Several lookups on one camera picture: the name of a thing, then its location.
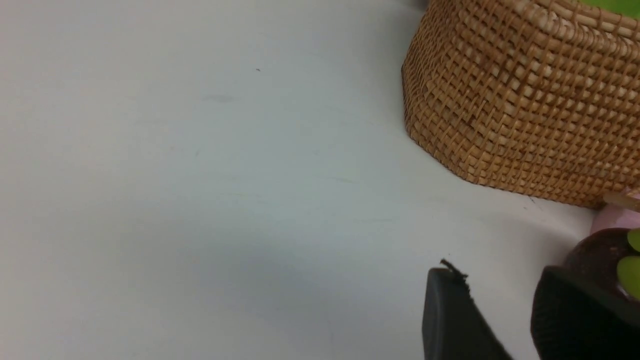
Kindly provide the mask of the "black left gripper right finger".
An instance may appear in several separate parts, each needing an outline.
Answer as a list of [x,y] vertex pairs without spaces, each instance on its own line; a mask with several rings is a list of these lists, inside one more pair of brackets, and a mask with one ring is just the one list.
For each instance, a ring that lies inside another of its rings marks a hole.
[[535,288],[530,332],[542,360],[637,360],[639,307],[558,266]]

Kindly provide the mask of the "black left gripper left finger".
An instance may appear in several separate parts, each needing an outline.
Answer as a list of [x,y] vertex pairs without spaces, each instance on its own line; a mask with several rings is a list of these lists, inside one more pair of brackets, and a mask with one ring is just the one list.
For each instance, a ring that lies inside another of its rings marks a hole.
[[446,259],[428,271],[422,316],[426,360],[511,360],[473,297],[467,274]]

